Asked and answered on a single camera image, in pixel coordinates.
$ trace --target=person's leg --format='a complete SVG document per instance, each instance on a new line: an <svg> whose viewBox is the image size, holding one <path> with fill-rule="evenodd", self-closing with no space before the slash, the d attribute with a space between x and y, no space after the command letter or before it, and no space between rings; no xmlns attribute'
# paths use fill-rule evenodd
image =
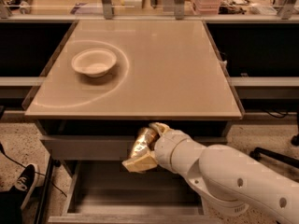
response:
<svg viewBox="0 0 299 224"><path fill-rule="evenodd" d="M21 224L21 210L28 203L38 180L38 167L29 164L21 173L14 186L6 192L0 192L0 223Z"/></svg>

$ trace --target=black pants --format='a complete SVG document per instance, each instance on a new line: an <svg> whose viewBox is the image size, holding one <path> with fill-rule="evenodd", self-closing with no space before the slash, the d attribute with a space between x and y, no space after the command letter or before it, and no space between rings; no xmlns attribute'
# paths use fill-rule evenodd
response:
<svg viewBox="0 0 299 224"><path fill-rule="evenodd" d="M22 224L21 202L23 197L18 193L0 192L0 223Z"/></svg>

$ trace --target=drawer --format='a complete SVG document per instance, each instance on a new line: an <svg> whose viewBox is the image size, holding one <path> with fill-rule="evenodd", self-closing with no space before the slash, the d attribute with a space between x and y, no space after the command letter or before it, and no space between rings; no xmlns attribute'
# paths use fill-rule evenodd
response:
<svg viewBox="0 0 299 224"><path fill-rule="evenodd" d="M129 173L121 161L79 161L62 217L50 223L221 223L179 176Z"/></svg>

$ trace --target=shoe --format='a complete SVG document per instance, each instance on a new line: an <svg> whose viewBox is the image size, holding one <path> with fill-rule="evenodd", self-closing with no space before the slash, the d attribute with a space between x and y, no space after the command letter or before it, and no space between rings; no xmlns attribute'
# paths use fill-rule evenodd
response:
<svg viewBox="0 0 299 224"><path fill-rule="evenodd" d="M14 186L9 192L20 194L21 196L21 210L23 210L28 203L32 192L34 191L38 181L38 166L30 163L21 173Z"/></svg>

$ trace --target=bowl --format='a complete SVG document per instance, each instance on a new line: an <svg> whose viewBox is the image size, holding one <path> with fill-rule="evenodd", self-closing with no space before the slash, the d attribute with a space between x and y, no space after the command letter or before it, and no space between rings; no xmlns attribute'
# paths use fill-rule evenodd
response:
<svg viewBox="0 0 299 224"><path fill-rule="evenodd" d="M88 77L102 77L116 61L115 53L109 49L86 49L74 56L72 67Z"/></svg>

